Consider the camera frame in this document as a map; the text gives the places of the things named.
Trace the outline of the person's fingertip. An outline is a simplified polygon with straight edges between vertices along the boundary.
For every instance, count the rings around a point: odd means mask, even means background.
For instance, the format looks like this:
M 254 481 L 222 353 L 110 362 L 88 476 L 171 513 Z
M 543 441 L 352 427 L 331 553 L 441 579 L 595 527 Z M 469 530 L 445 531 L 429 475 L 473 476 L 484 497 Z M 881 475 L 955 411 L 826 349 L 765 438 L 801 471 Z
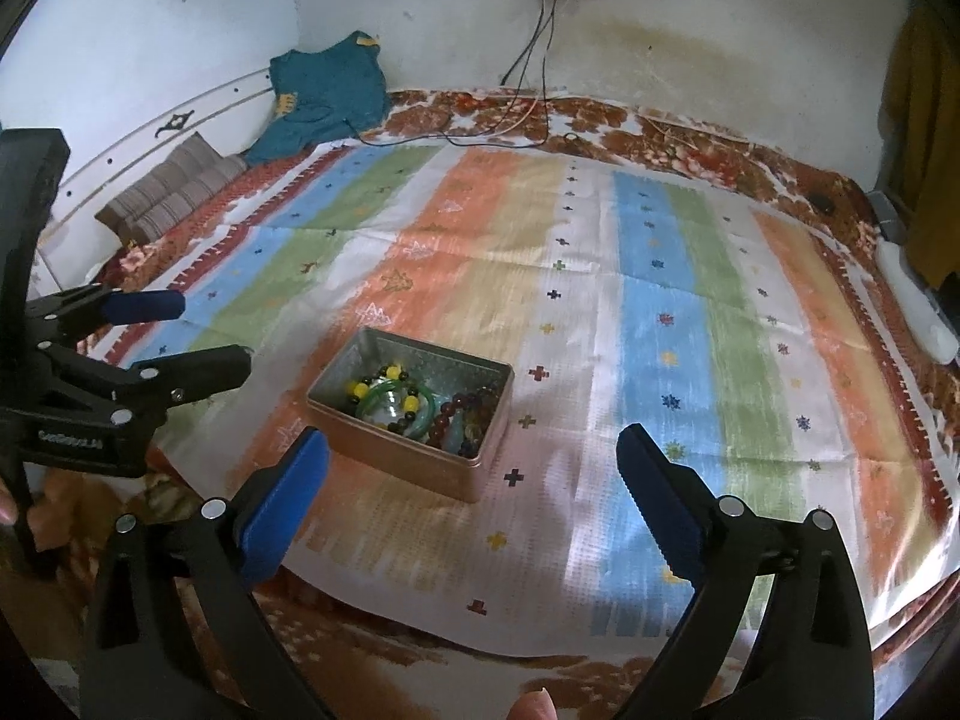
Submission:
M 508 720 L 556 720 L 555 702 L 545 688 L 521 695 L 509 709 Z

